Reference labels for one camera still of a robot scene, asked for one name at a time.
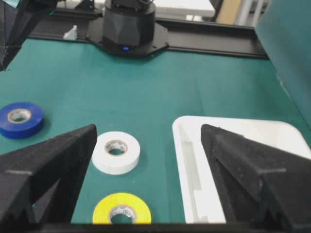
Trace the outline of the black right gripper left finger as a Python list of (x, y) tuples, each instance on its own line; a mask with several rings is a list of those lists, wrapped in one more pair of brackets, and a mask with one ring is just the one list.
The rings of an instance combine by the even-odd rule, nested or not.
[(0, 156), (0, 231), (70, 223), (97, 142), (94, 124)]

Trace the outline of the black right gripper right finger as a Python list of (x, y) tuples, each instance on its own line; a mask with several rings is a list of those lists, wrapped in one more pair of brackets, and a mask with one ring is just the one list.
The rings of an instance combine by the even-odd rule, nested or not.
[(208, 124), (201, 143), (226, 221), (310, 232), (309, 159)]

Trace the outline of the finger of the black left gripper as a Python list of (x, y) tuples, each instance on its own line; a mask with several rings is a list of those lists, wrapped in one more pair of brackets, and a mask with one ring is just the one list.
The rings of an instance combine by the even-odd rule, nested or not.
[(40, 20), (52, 14), (56, 0), (0, 2), (0, 69), (5, 71)]

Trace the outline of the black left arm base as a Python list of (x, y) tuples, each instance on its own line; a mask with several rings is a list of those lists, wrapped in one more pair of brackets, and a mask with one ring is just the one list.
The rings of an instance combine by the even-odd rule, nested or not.
[(106, 0), (103, 16), (90, 21), (86, 39), (119, 56), (145, 56), (169, 46), (168, 30), (156, 23), (152, 0)]

